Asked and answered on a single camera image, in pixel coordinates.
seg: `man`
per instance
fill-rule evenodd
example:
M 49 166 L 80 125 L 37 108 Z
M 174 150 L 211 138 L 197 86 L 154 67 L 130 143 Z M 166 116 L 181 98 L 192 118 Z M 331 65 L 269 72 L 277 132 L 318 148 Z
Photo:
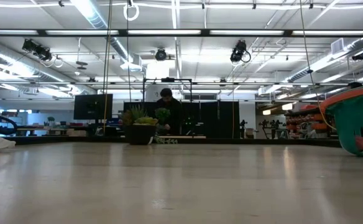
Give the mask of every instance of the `man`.
M 183 116 L 182 104 L 174 99 L 169 88 L 164 88 L 160 95 L 162 98 L 157 101 L 158 108 L 166 108 L 170 111 L 170 116 L 165 121 L 165 129 L 168 130 L 169 134 L 180 134 Z

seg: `television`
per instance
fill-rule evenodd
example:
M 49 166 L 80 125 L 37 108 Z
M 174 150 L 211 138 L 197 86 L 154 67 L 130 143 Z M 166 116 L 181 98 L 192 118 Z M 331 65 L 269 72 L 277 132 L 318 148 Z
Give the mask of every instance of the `television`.
M 113 115 L 113 95 L 79 95 L 75 96 L 74 119 L 104 119 L 106 110 L 106 119 L 112 118 Z

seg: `wooden floor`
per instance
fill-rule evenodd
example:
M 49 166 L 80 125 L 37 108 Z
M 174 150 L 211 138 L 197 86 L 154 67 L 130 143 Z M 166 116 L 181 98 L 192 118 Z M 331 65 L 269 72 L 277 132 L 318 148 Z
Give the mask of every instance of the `wooden floor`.
M 363 158 L 312 146 L 0 152 L 0 224 L 363 223 Z

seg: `spotlight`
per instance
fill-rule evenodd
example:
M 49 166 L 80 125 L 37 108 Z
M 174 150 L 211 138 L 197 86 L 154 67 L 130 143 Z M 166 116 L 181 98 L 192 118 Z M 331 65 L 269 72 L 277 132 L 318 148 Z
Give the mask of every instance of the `spotlight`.
M 22 49 L 28 53 L 32 53 L 44 62 L 49 62 L 53 58 L 50 48 L 34 43 L 32 40 L 25 40 Z
M 351 59 L 353 59 L 353 60 L 363 60 L 363 53 L 361 53 L 361 54 L 357 54 L 357 55 L 355 55 L 355 56 L 353 56 L 353 57 L 351 57 Z
M 157 61 L 164 61 L 167 59 L 167 53 L 165 49 L 158 49 L 157 53 L 155 54 L 155 59 Z
M 249 56 L 249 60 L 243 60 L 245 54 Z M 232 50 L 230 60 L 232 63 L 238 63 L 240 61 L 245 63 L 250 62 L 250 53 L 246 50 L 245 40 L 238 40 L 236 47 Z
M 221 78 L 220 82 L 227 82 L 225 78 Z

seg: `person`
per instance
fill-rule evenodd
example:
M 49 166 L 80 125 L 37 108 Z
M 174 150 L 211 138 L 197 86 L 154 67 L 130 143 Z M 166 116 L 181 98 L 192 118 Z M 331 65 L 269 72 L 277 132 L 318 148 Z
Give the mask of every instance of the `person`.
M 180 134 L 180 125 L 182 123 L 182 104 L 174 99 L 172 90 L 164 88 L 161 92 L 161 99 L 157 101 L 158 108 L 166 108 L 170 111 L 170 116 L 165 121 L 165 129 L 169 134 Z
M 347 85 L 347 89 L 348 90 L 351 90 L 351 89 L 354 89 L 354 88 L 360 88 L 362 87 L 362 84 L 359 83 L 359 82 L 351 82 Z

